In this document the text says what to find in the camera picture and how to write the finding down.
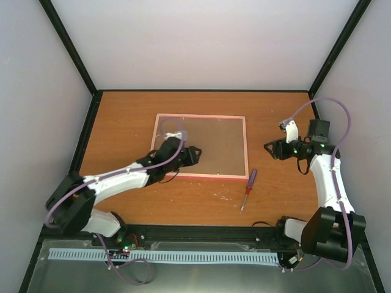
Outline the purple red screwdriver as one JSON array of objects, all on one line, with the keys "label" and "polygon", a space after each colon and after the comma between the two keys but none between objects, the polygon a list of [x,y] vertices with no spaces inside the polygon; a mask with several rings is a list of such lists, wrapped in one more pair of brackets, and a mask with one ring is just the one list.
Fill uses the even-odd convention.
[{"label": "purple red screwdriver", "polygon": [[244,200],[242,202],[241,209],[240,209],[241,212],[244,211],[244,208],[245,208],[248,196],[249,196],[249,194],[250,194],[250,192],[251,192],[251,190],[253,188],[255,179],[257,177],[257,173],[258,173],[258,170],[256,168],[254,168],[252,170],[251,174],[250,174],[249,180],[248,180],[247,185],[246,185],[246,191],[245,191],[245,194],[244,194]]}]

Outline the pink picture frame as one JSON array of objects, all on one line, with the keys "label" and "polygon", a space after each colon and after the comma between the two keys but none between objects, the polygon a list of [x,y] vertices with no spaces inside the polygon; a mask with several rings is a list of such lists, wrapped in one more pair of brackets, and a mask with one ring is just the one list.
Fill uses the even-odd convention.
[{"label": "pink picture frame", "polygon": [[161,146],[166,133],[183,129],[186,146],[202,150],[199,163],[169,176],[182,178],[247,180],[249,160],[246,118],[232,115],[157,114],[151,149]]}]

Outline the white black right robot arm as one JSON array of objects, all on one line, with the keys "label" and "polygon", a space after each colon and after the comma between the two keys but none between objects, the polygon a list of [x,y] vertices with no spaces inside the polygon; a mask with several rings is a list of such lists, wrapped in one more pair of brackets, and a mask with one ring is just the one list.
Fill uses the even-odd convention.
[{"label": "white black right robot arm", "polygon": [[282,217],[277,222],[278,232],[298,242],[304,253],[347,263],[364,236],[366,221],[348,200],[341,161],[335,146],[329,143],[329,127],[329,121],[310,120],[307,135],[301,137],[294,120],[285,120],[280,128],[286,136],[266,143],[264,148],[280,161],[306,161],[301,173],[311,173],[316,185],[318,209],[312,218],[305,222]]}]

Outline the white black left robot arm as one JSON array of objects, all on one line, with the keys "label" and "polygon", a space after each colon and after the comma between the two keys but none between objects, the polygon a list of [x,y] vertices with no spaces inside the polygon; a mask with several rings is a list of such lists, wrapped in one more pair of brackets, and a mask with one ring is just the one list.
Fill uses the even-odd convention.
[{"label": "white black left robot arm", "polygon": [[170,172],[196,165],[201,154],[201,149],[185,146],[181,135],[174,134],[159,149],[127,167],[89,176],[71,172],[45,204],[48,211],[45,225],[65,236],[87,232],[104,236],[112,245],[122,245],[127,238],[123,220],[117,213],[102,212],[95,206],[127,190],[159,183]]}]

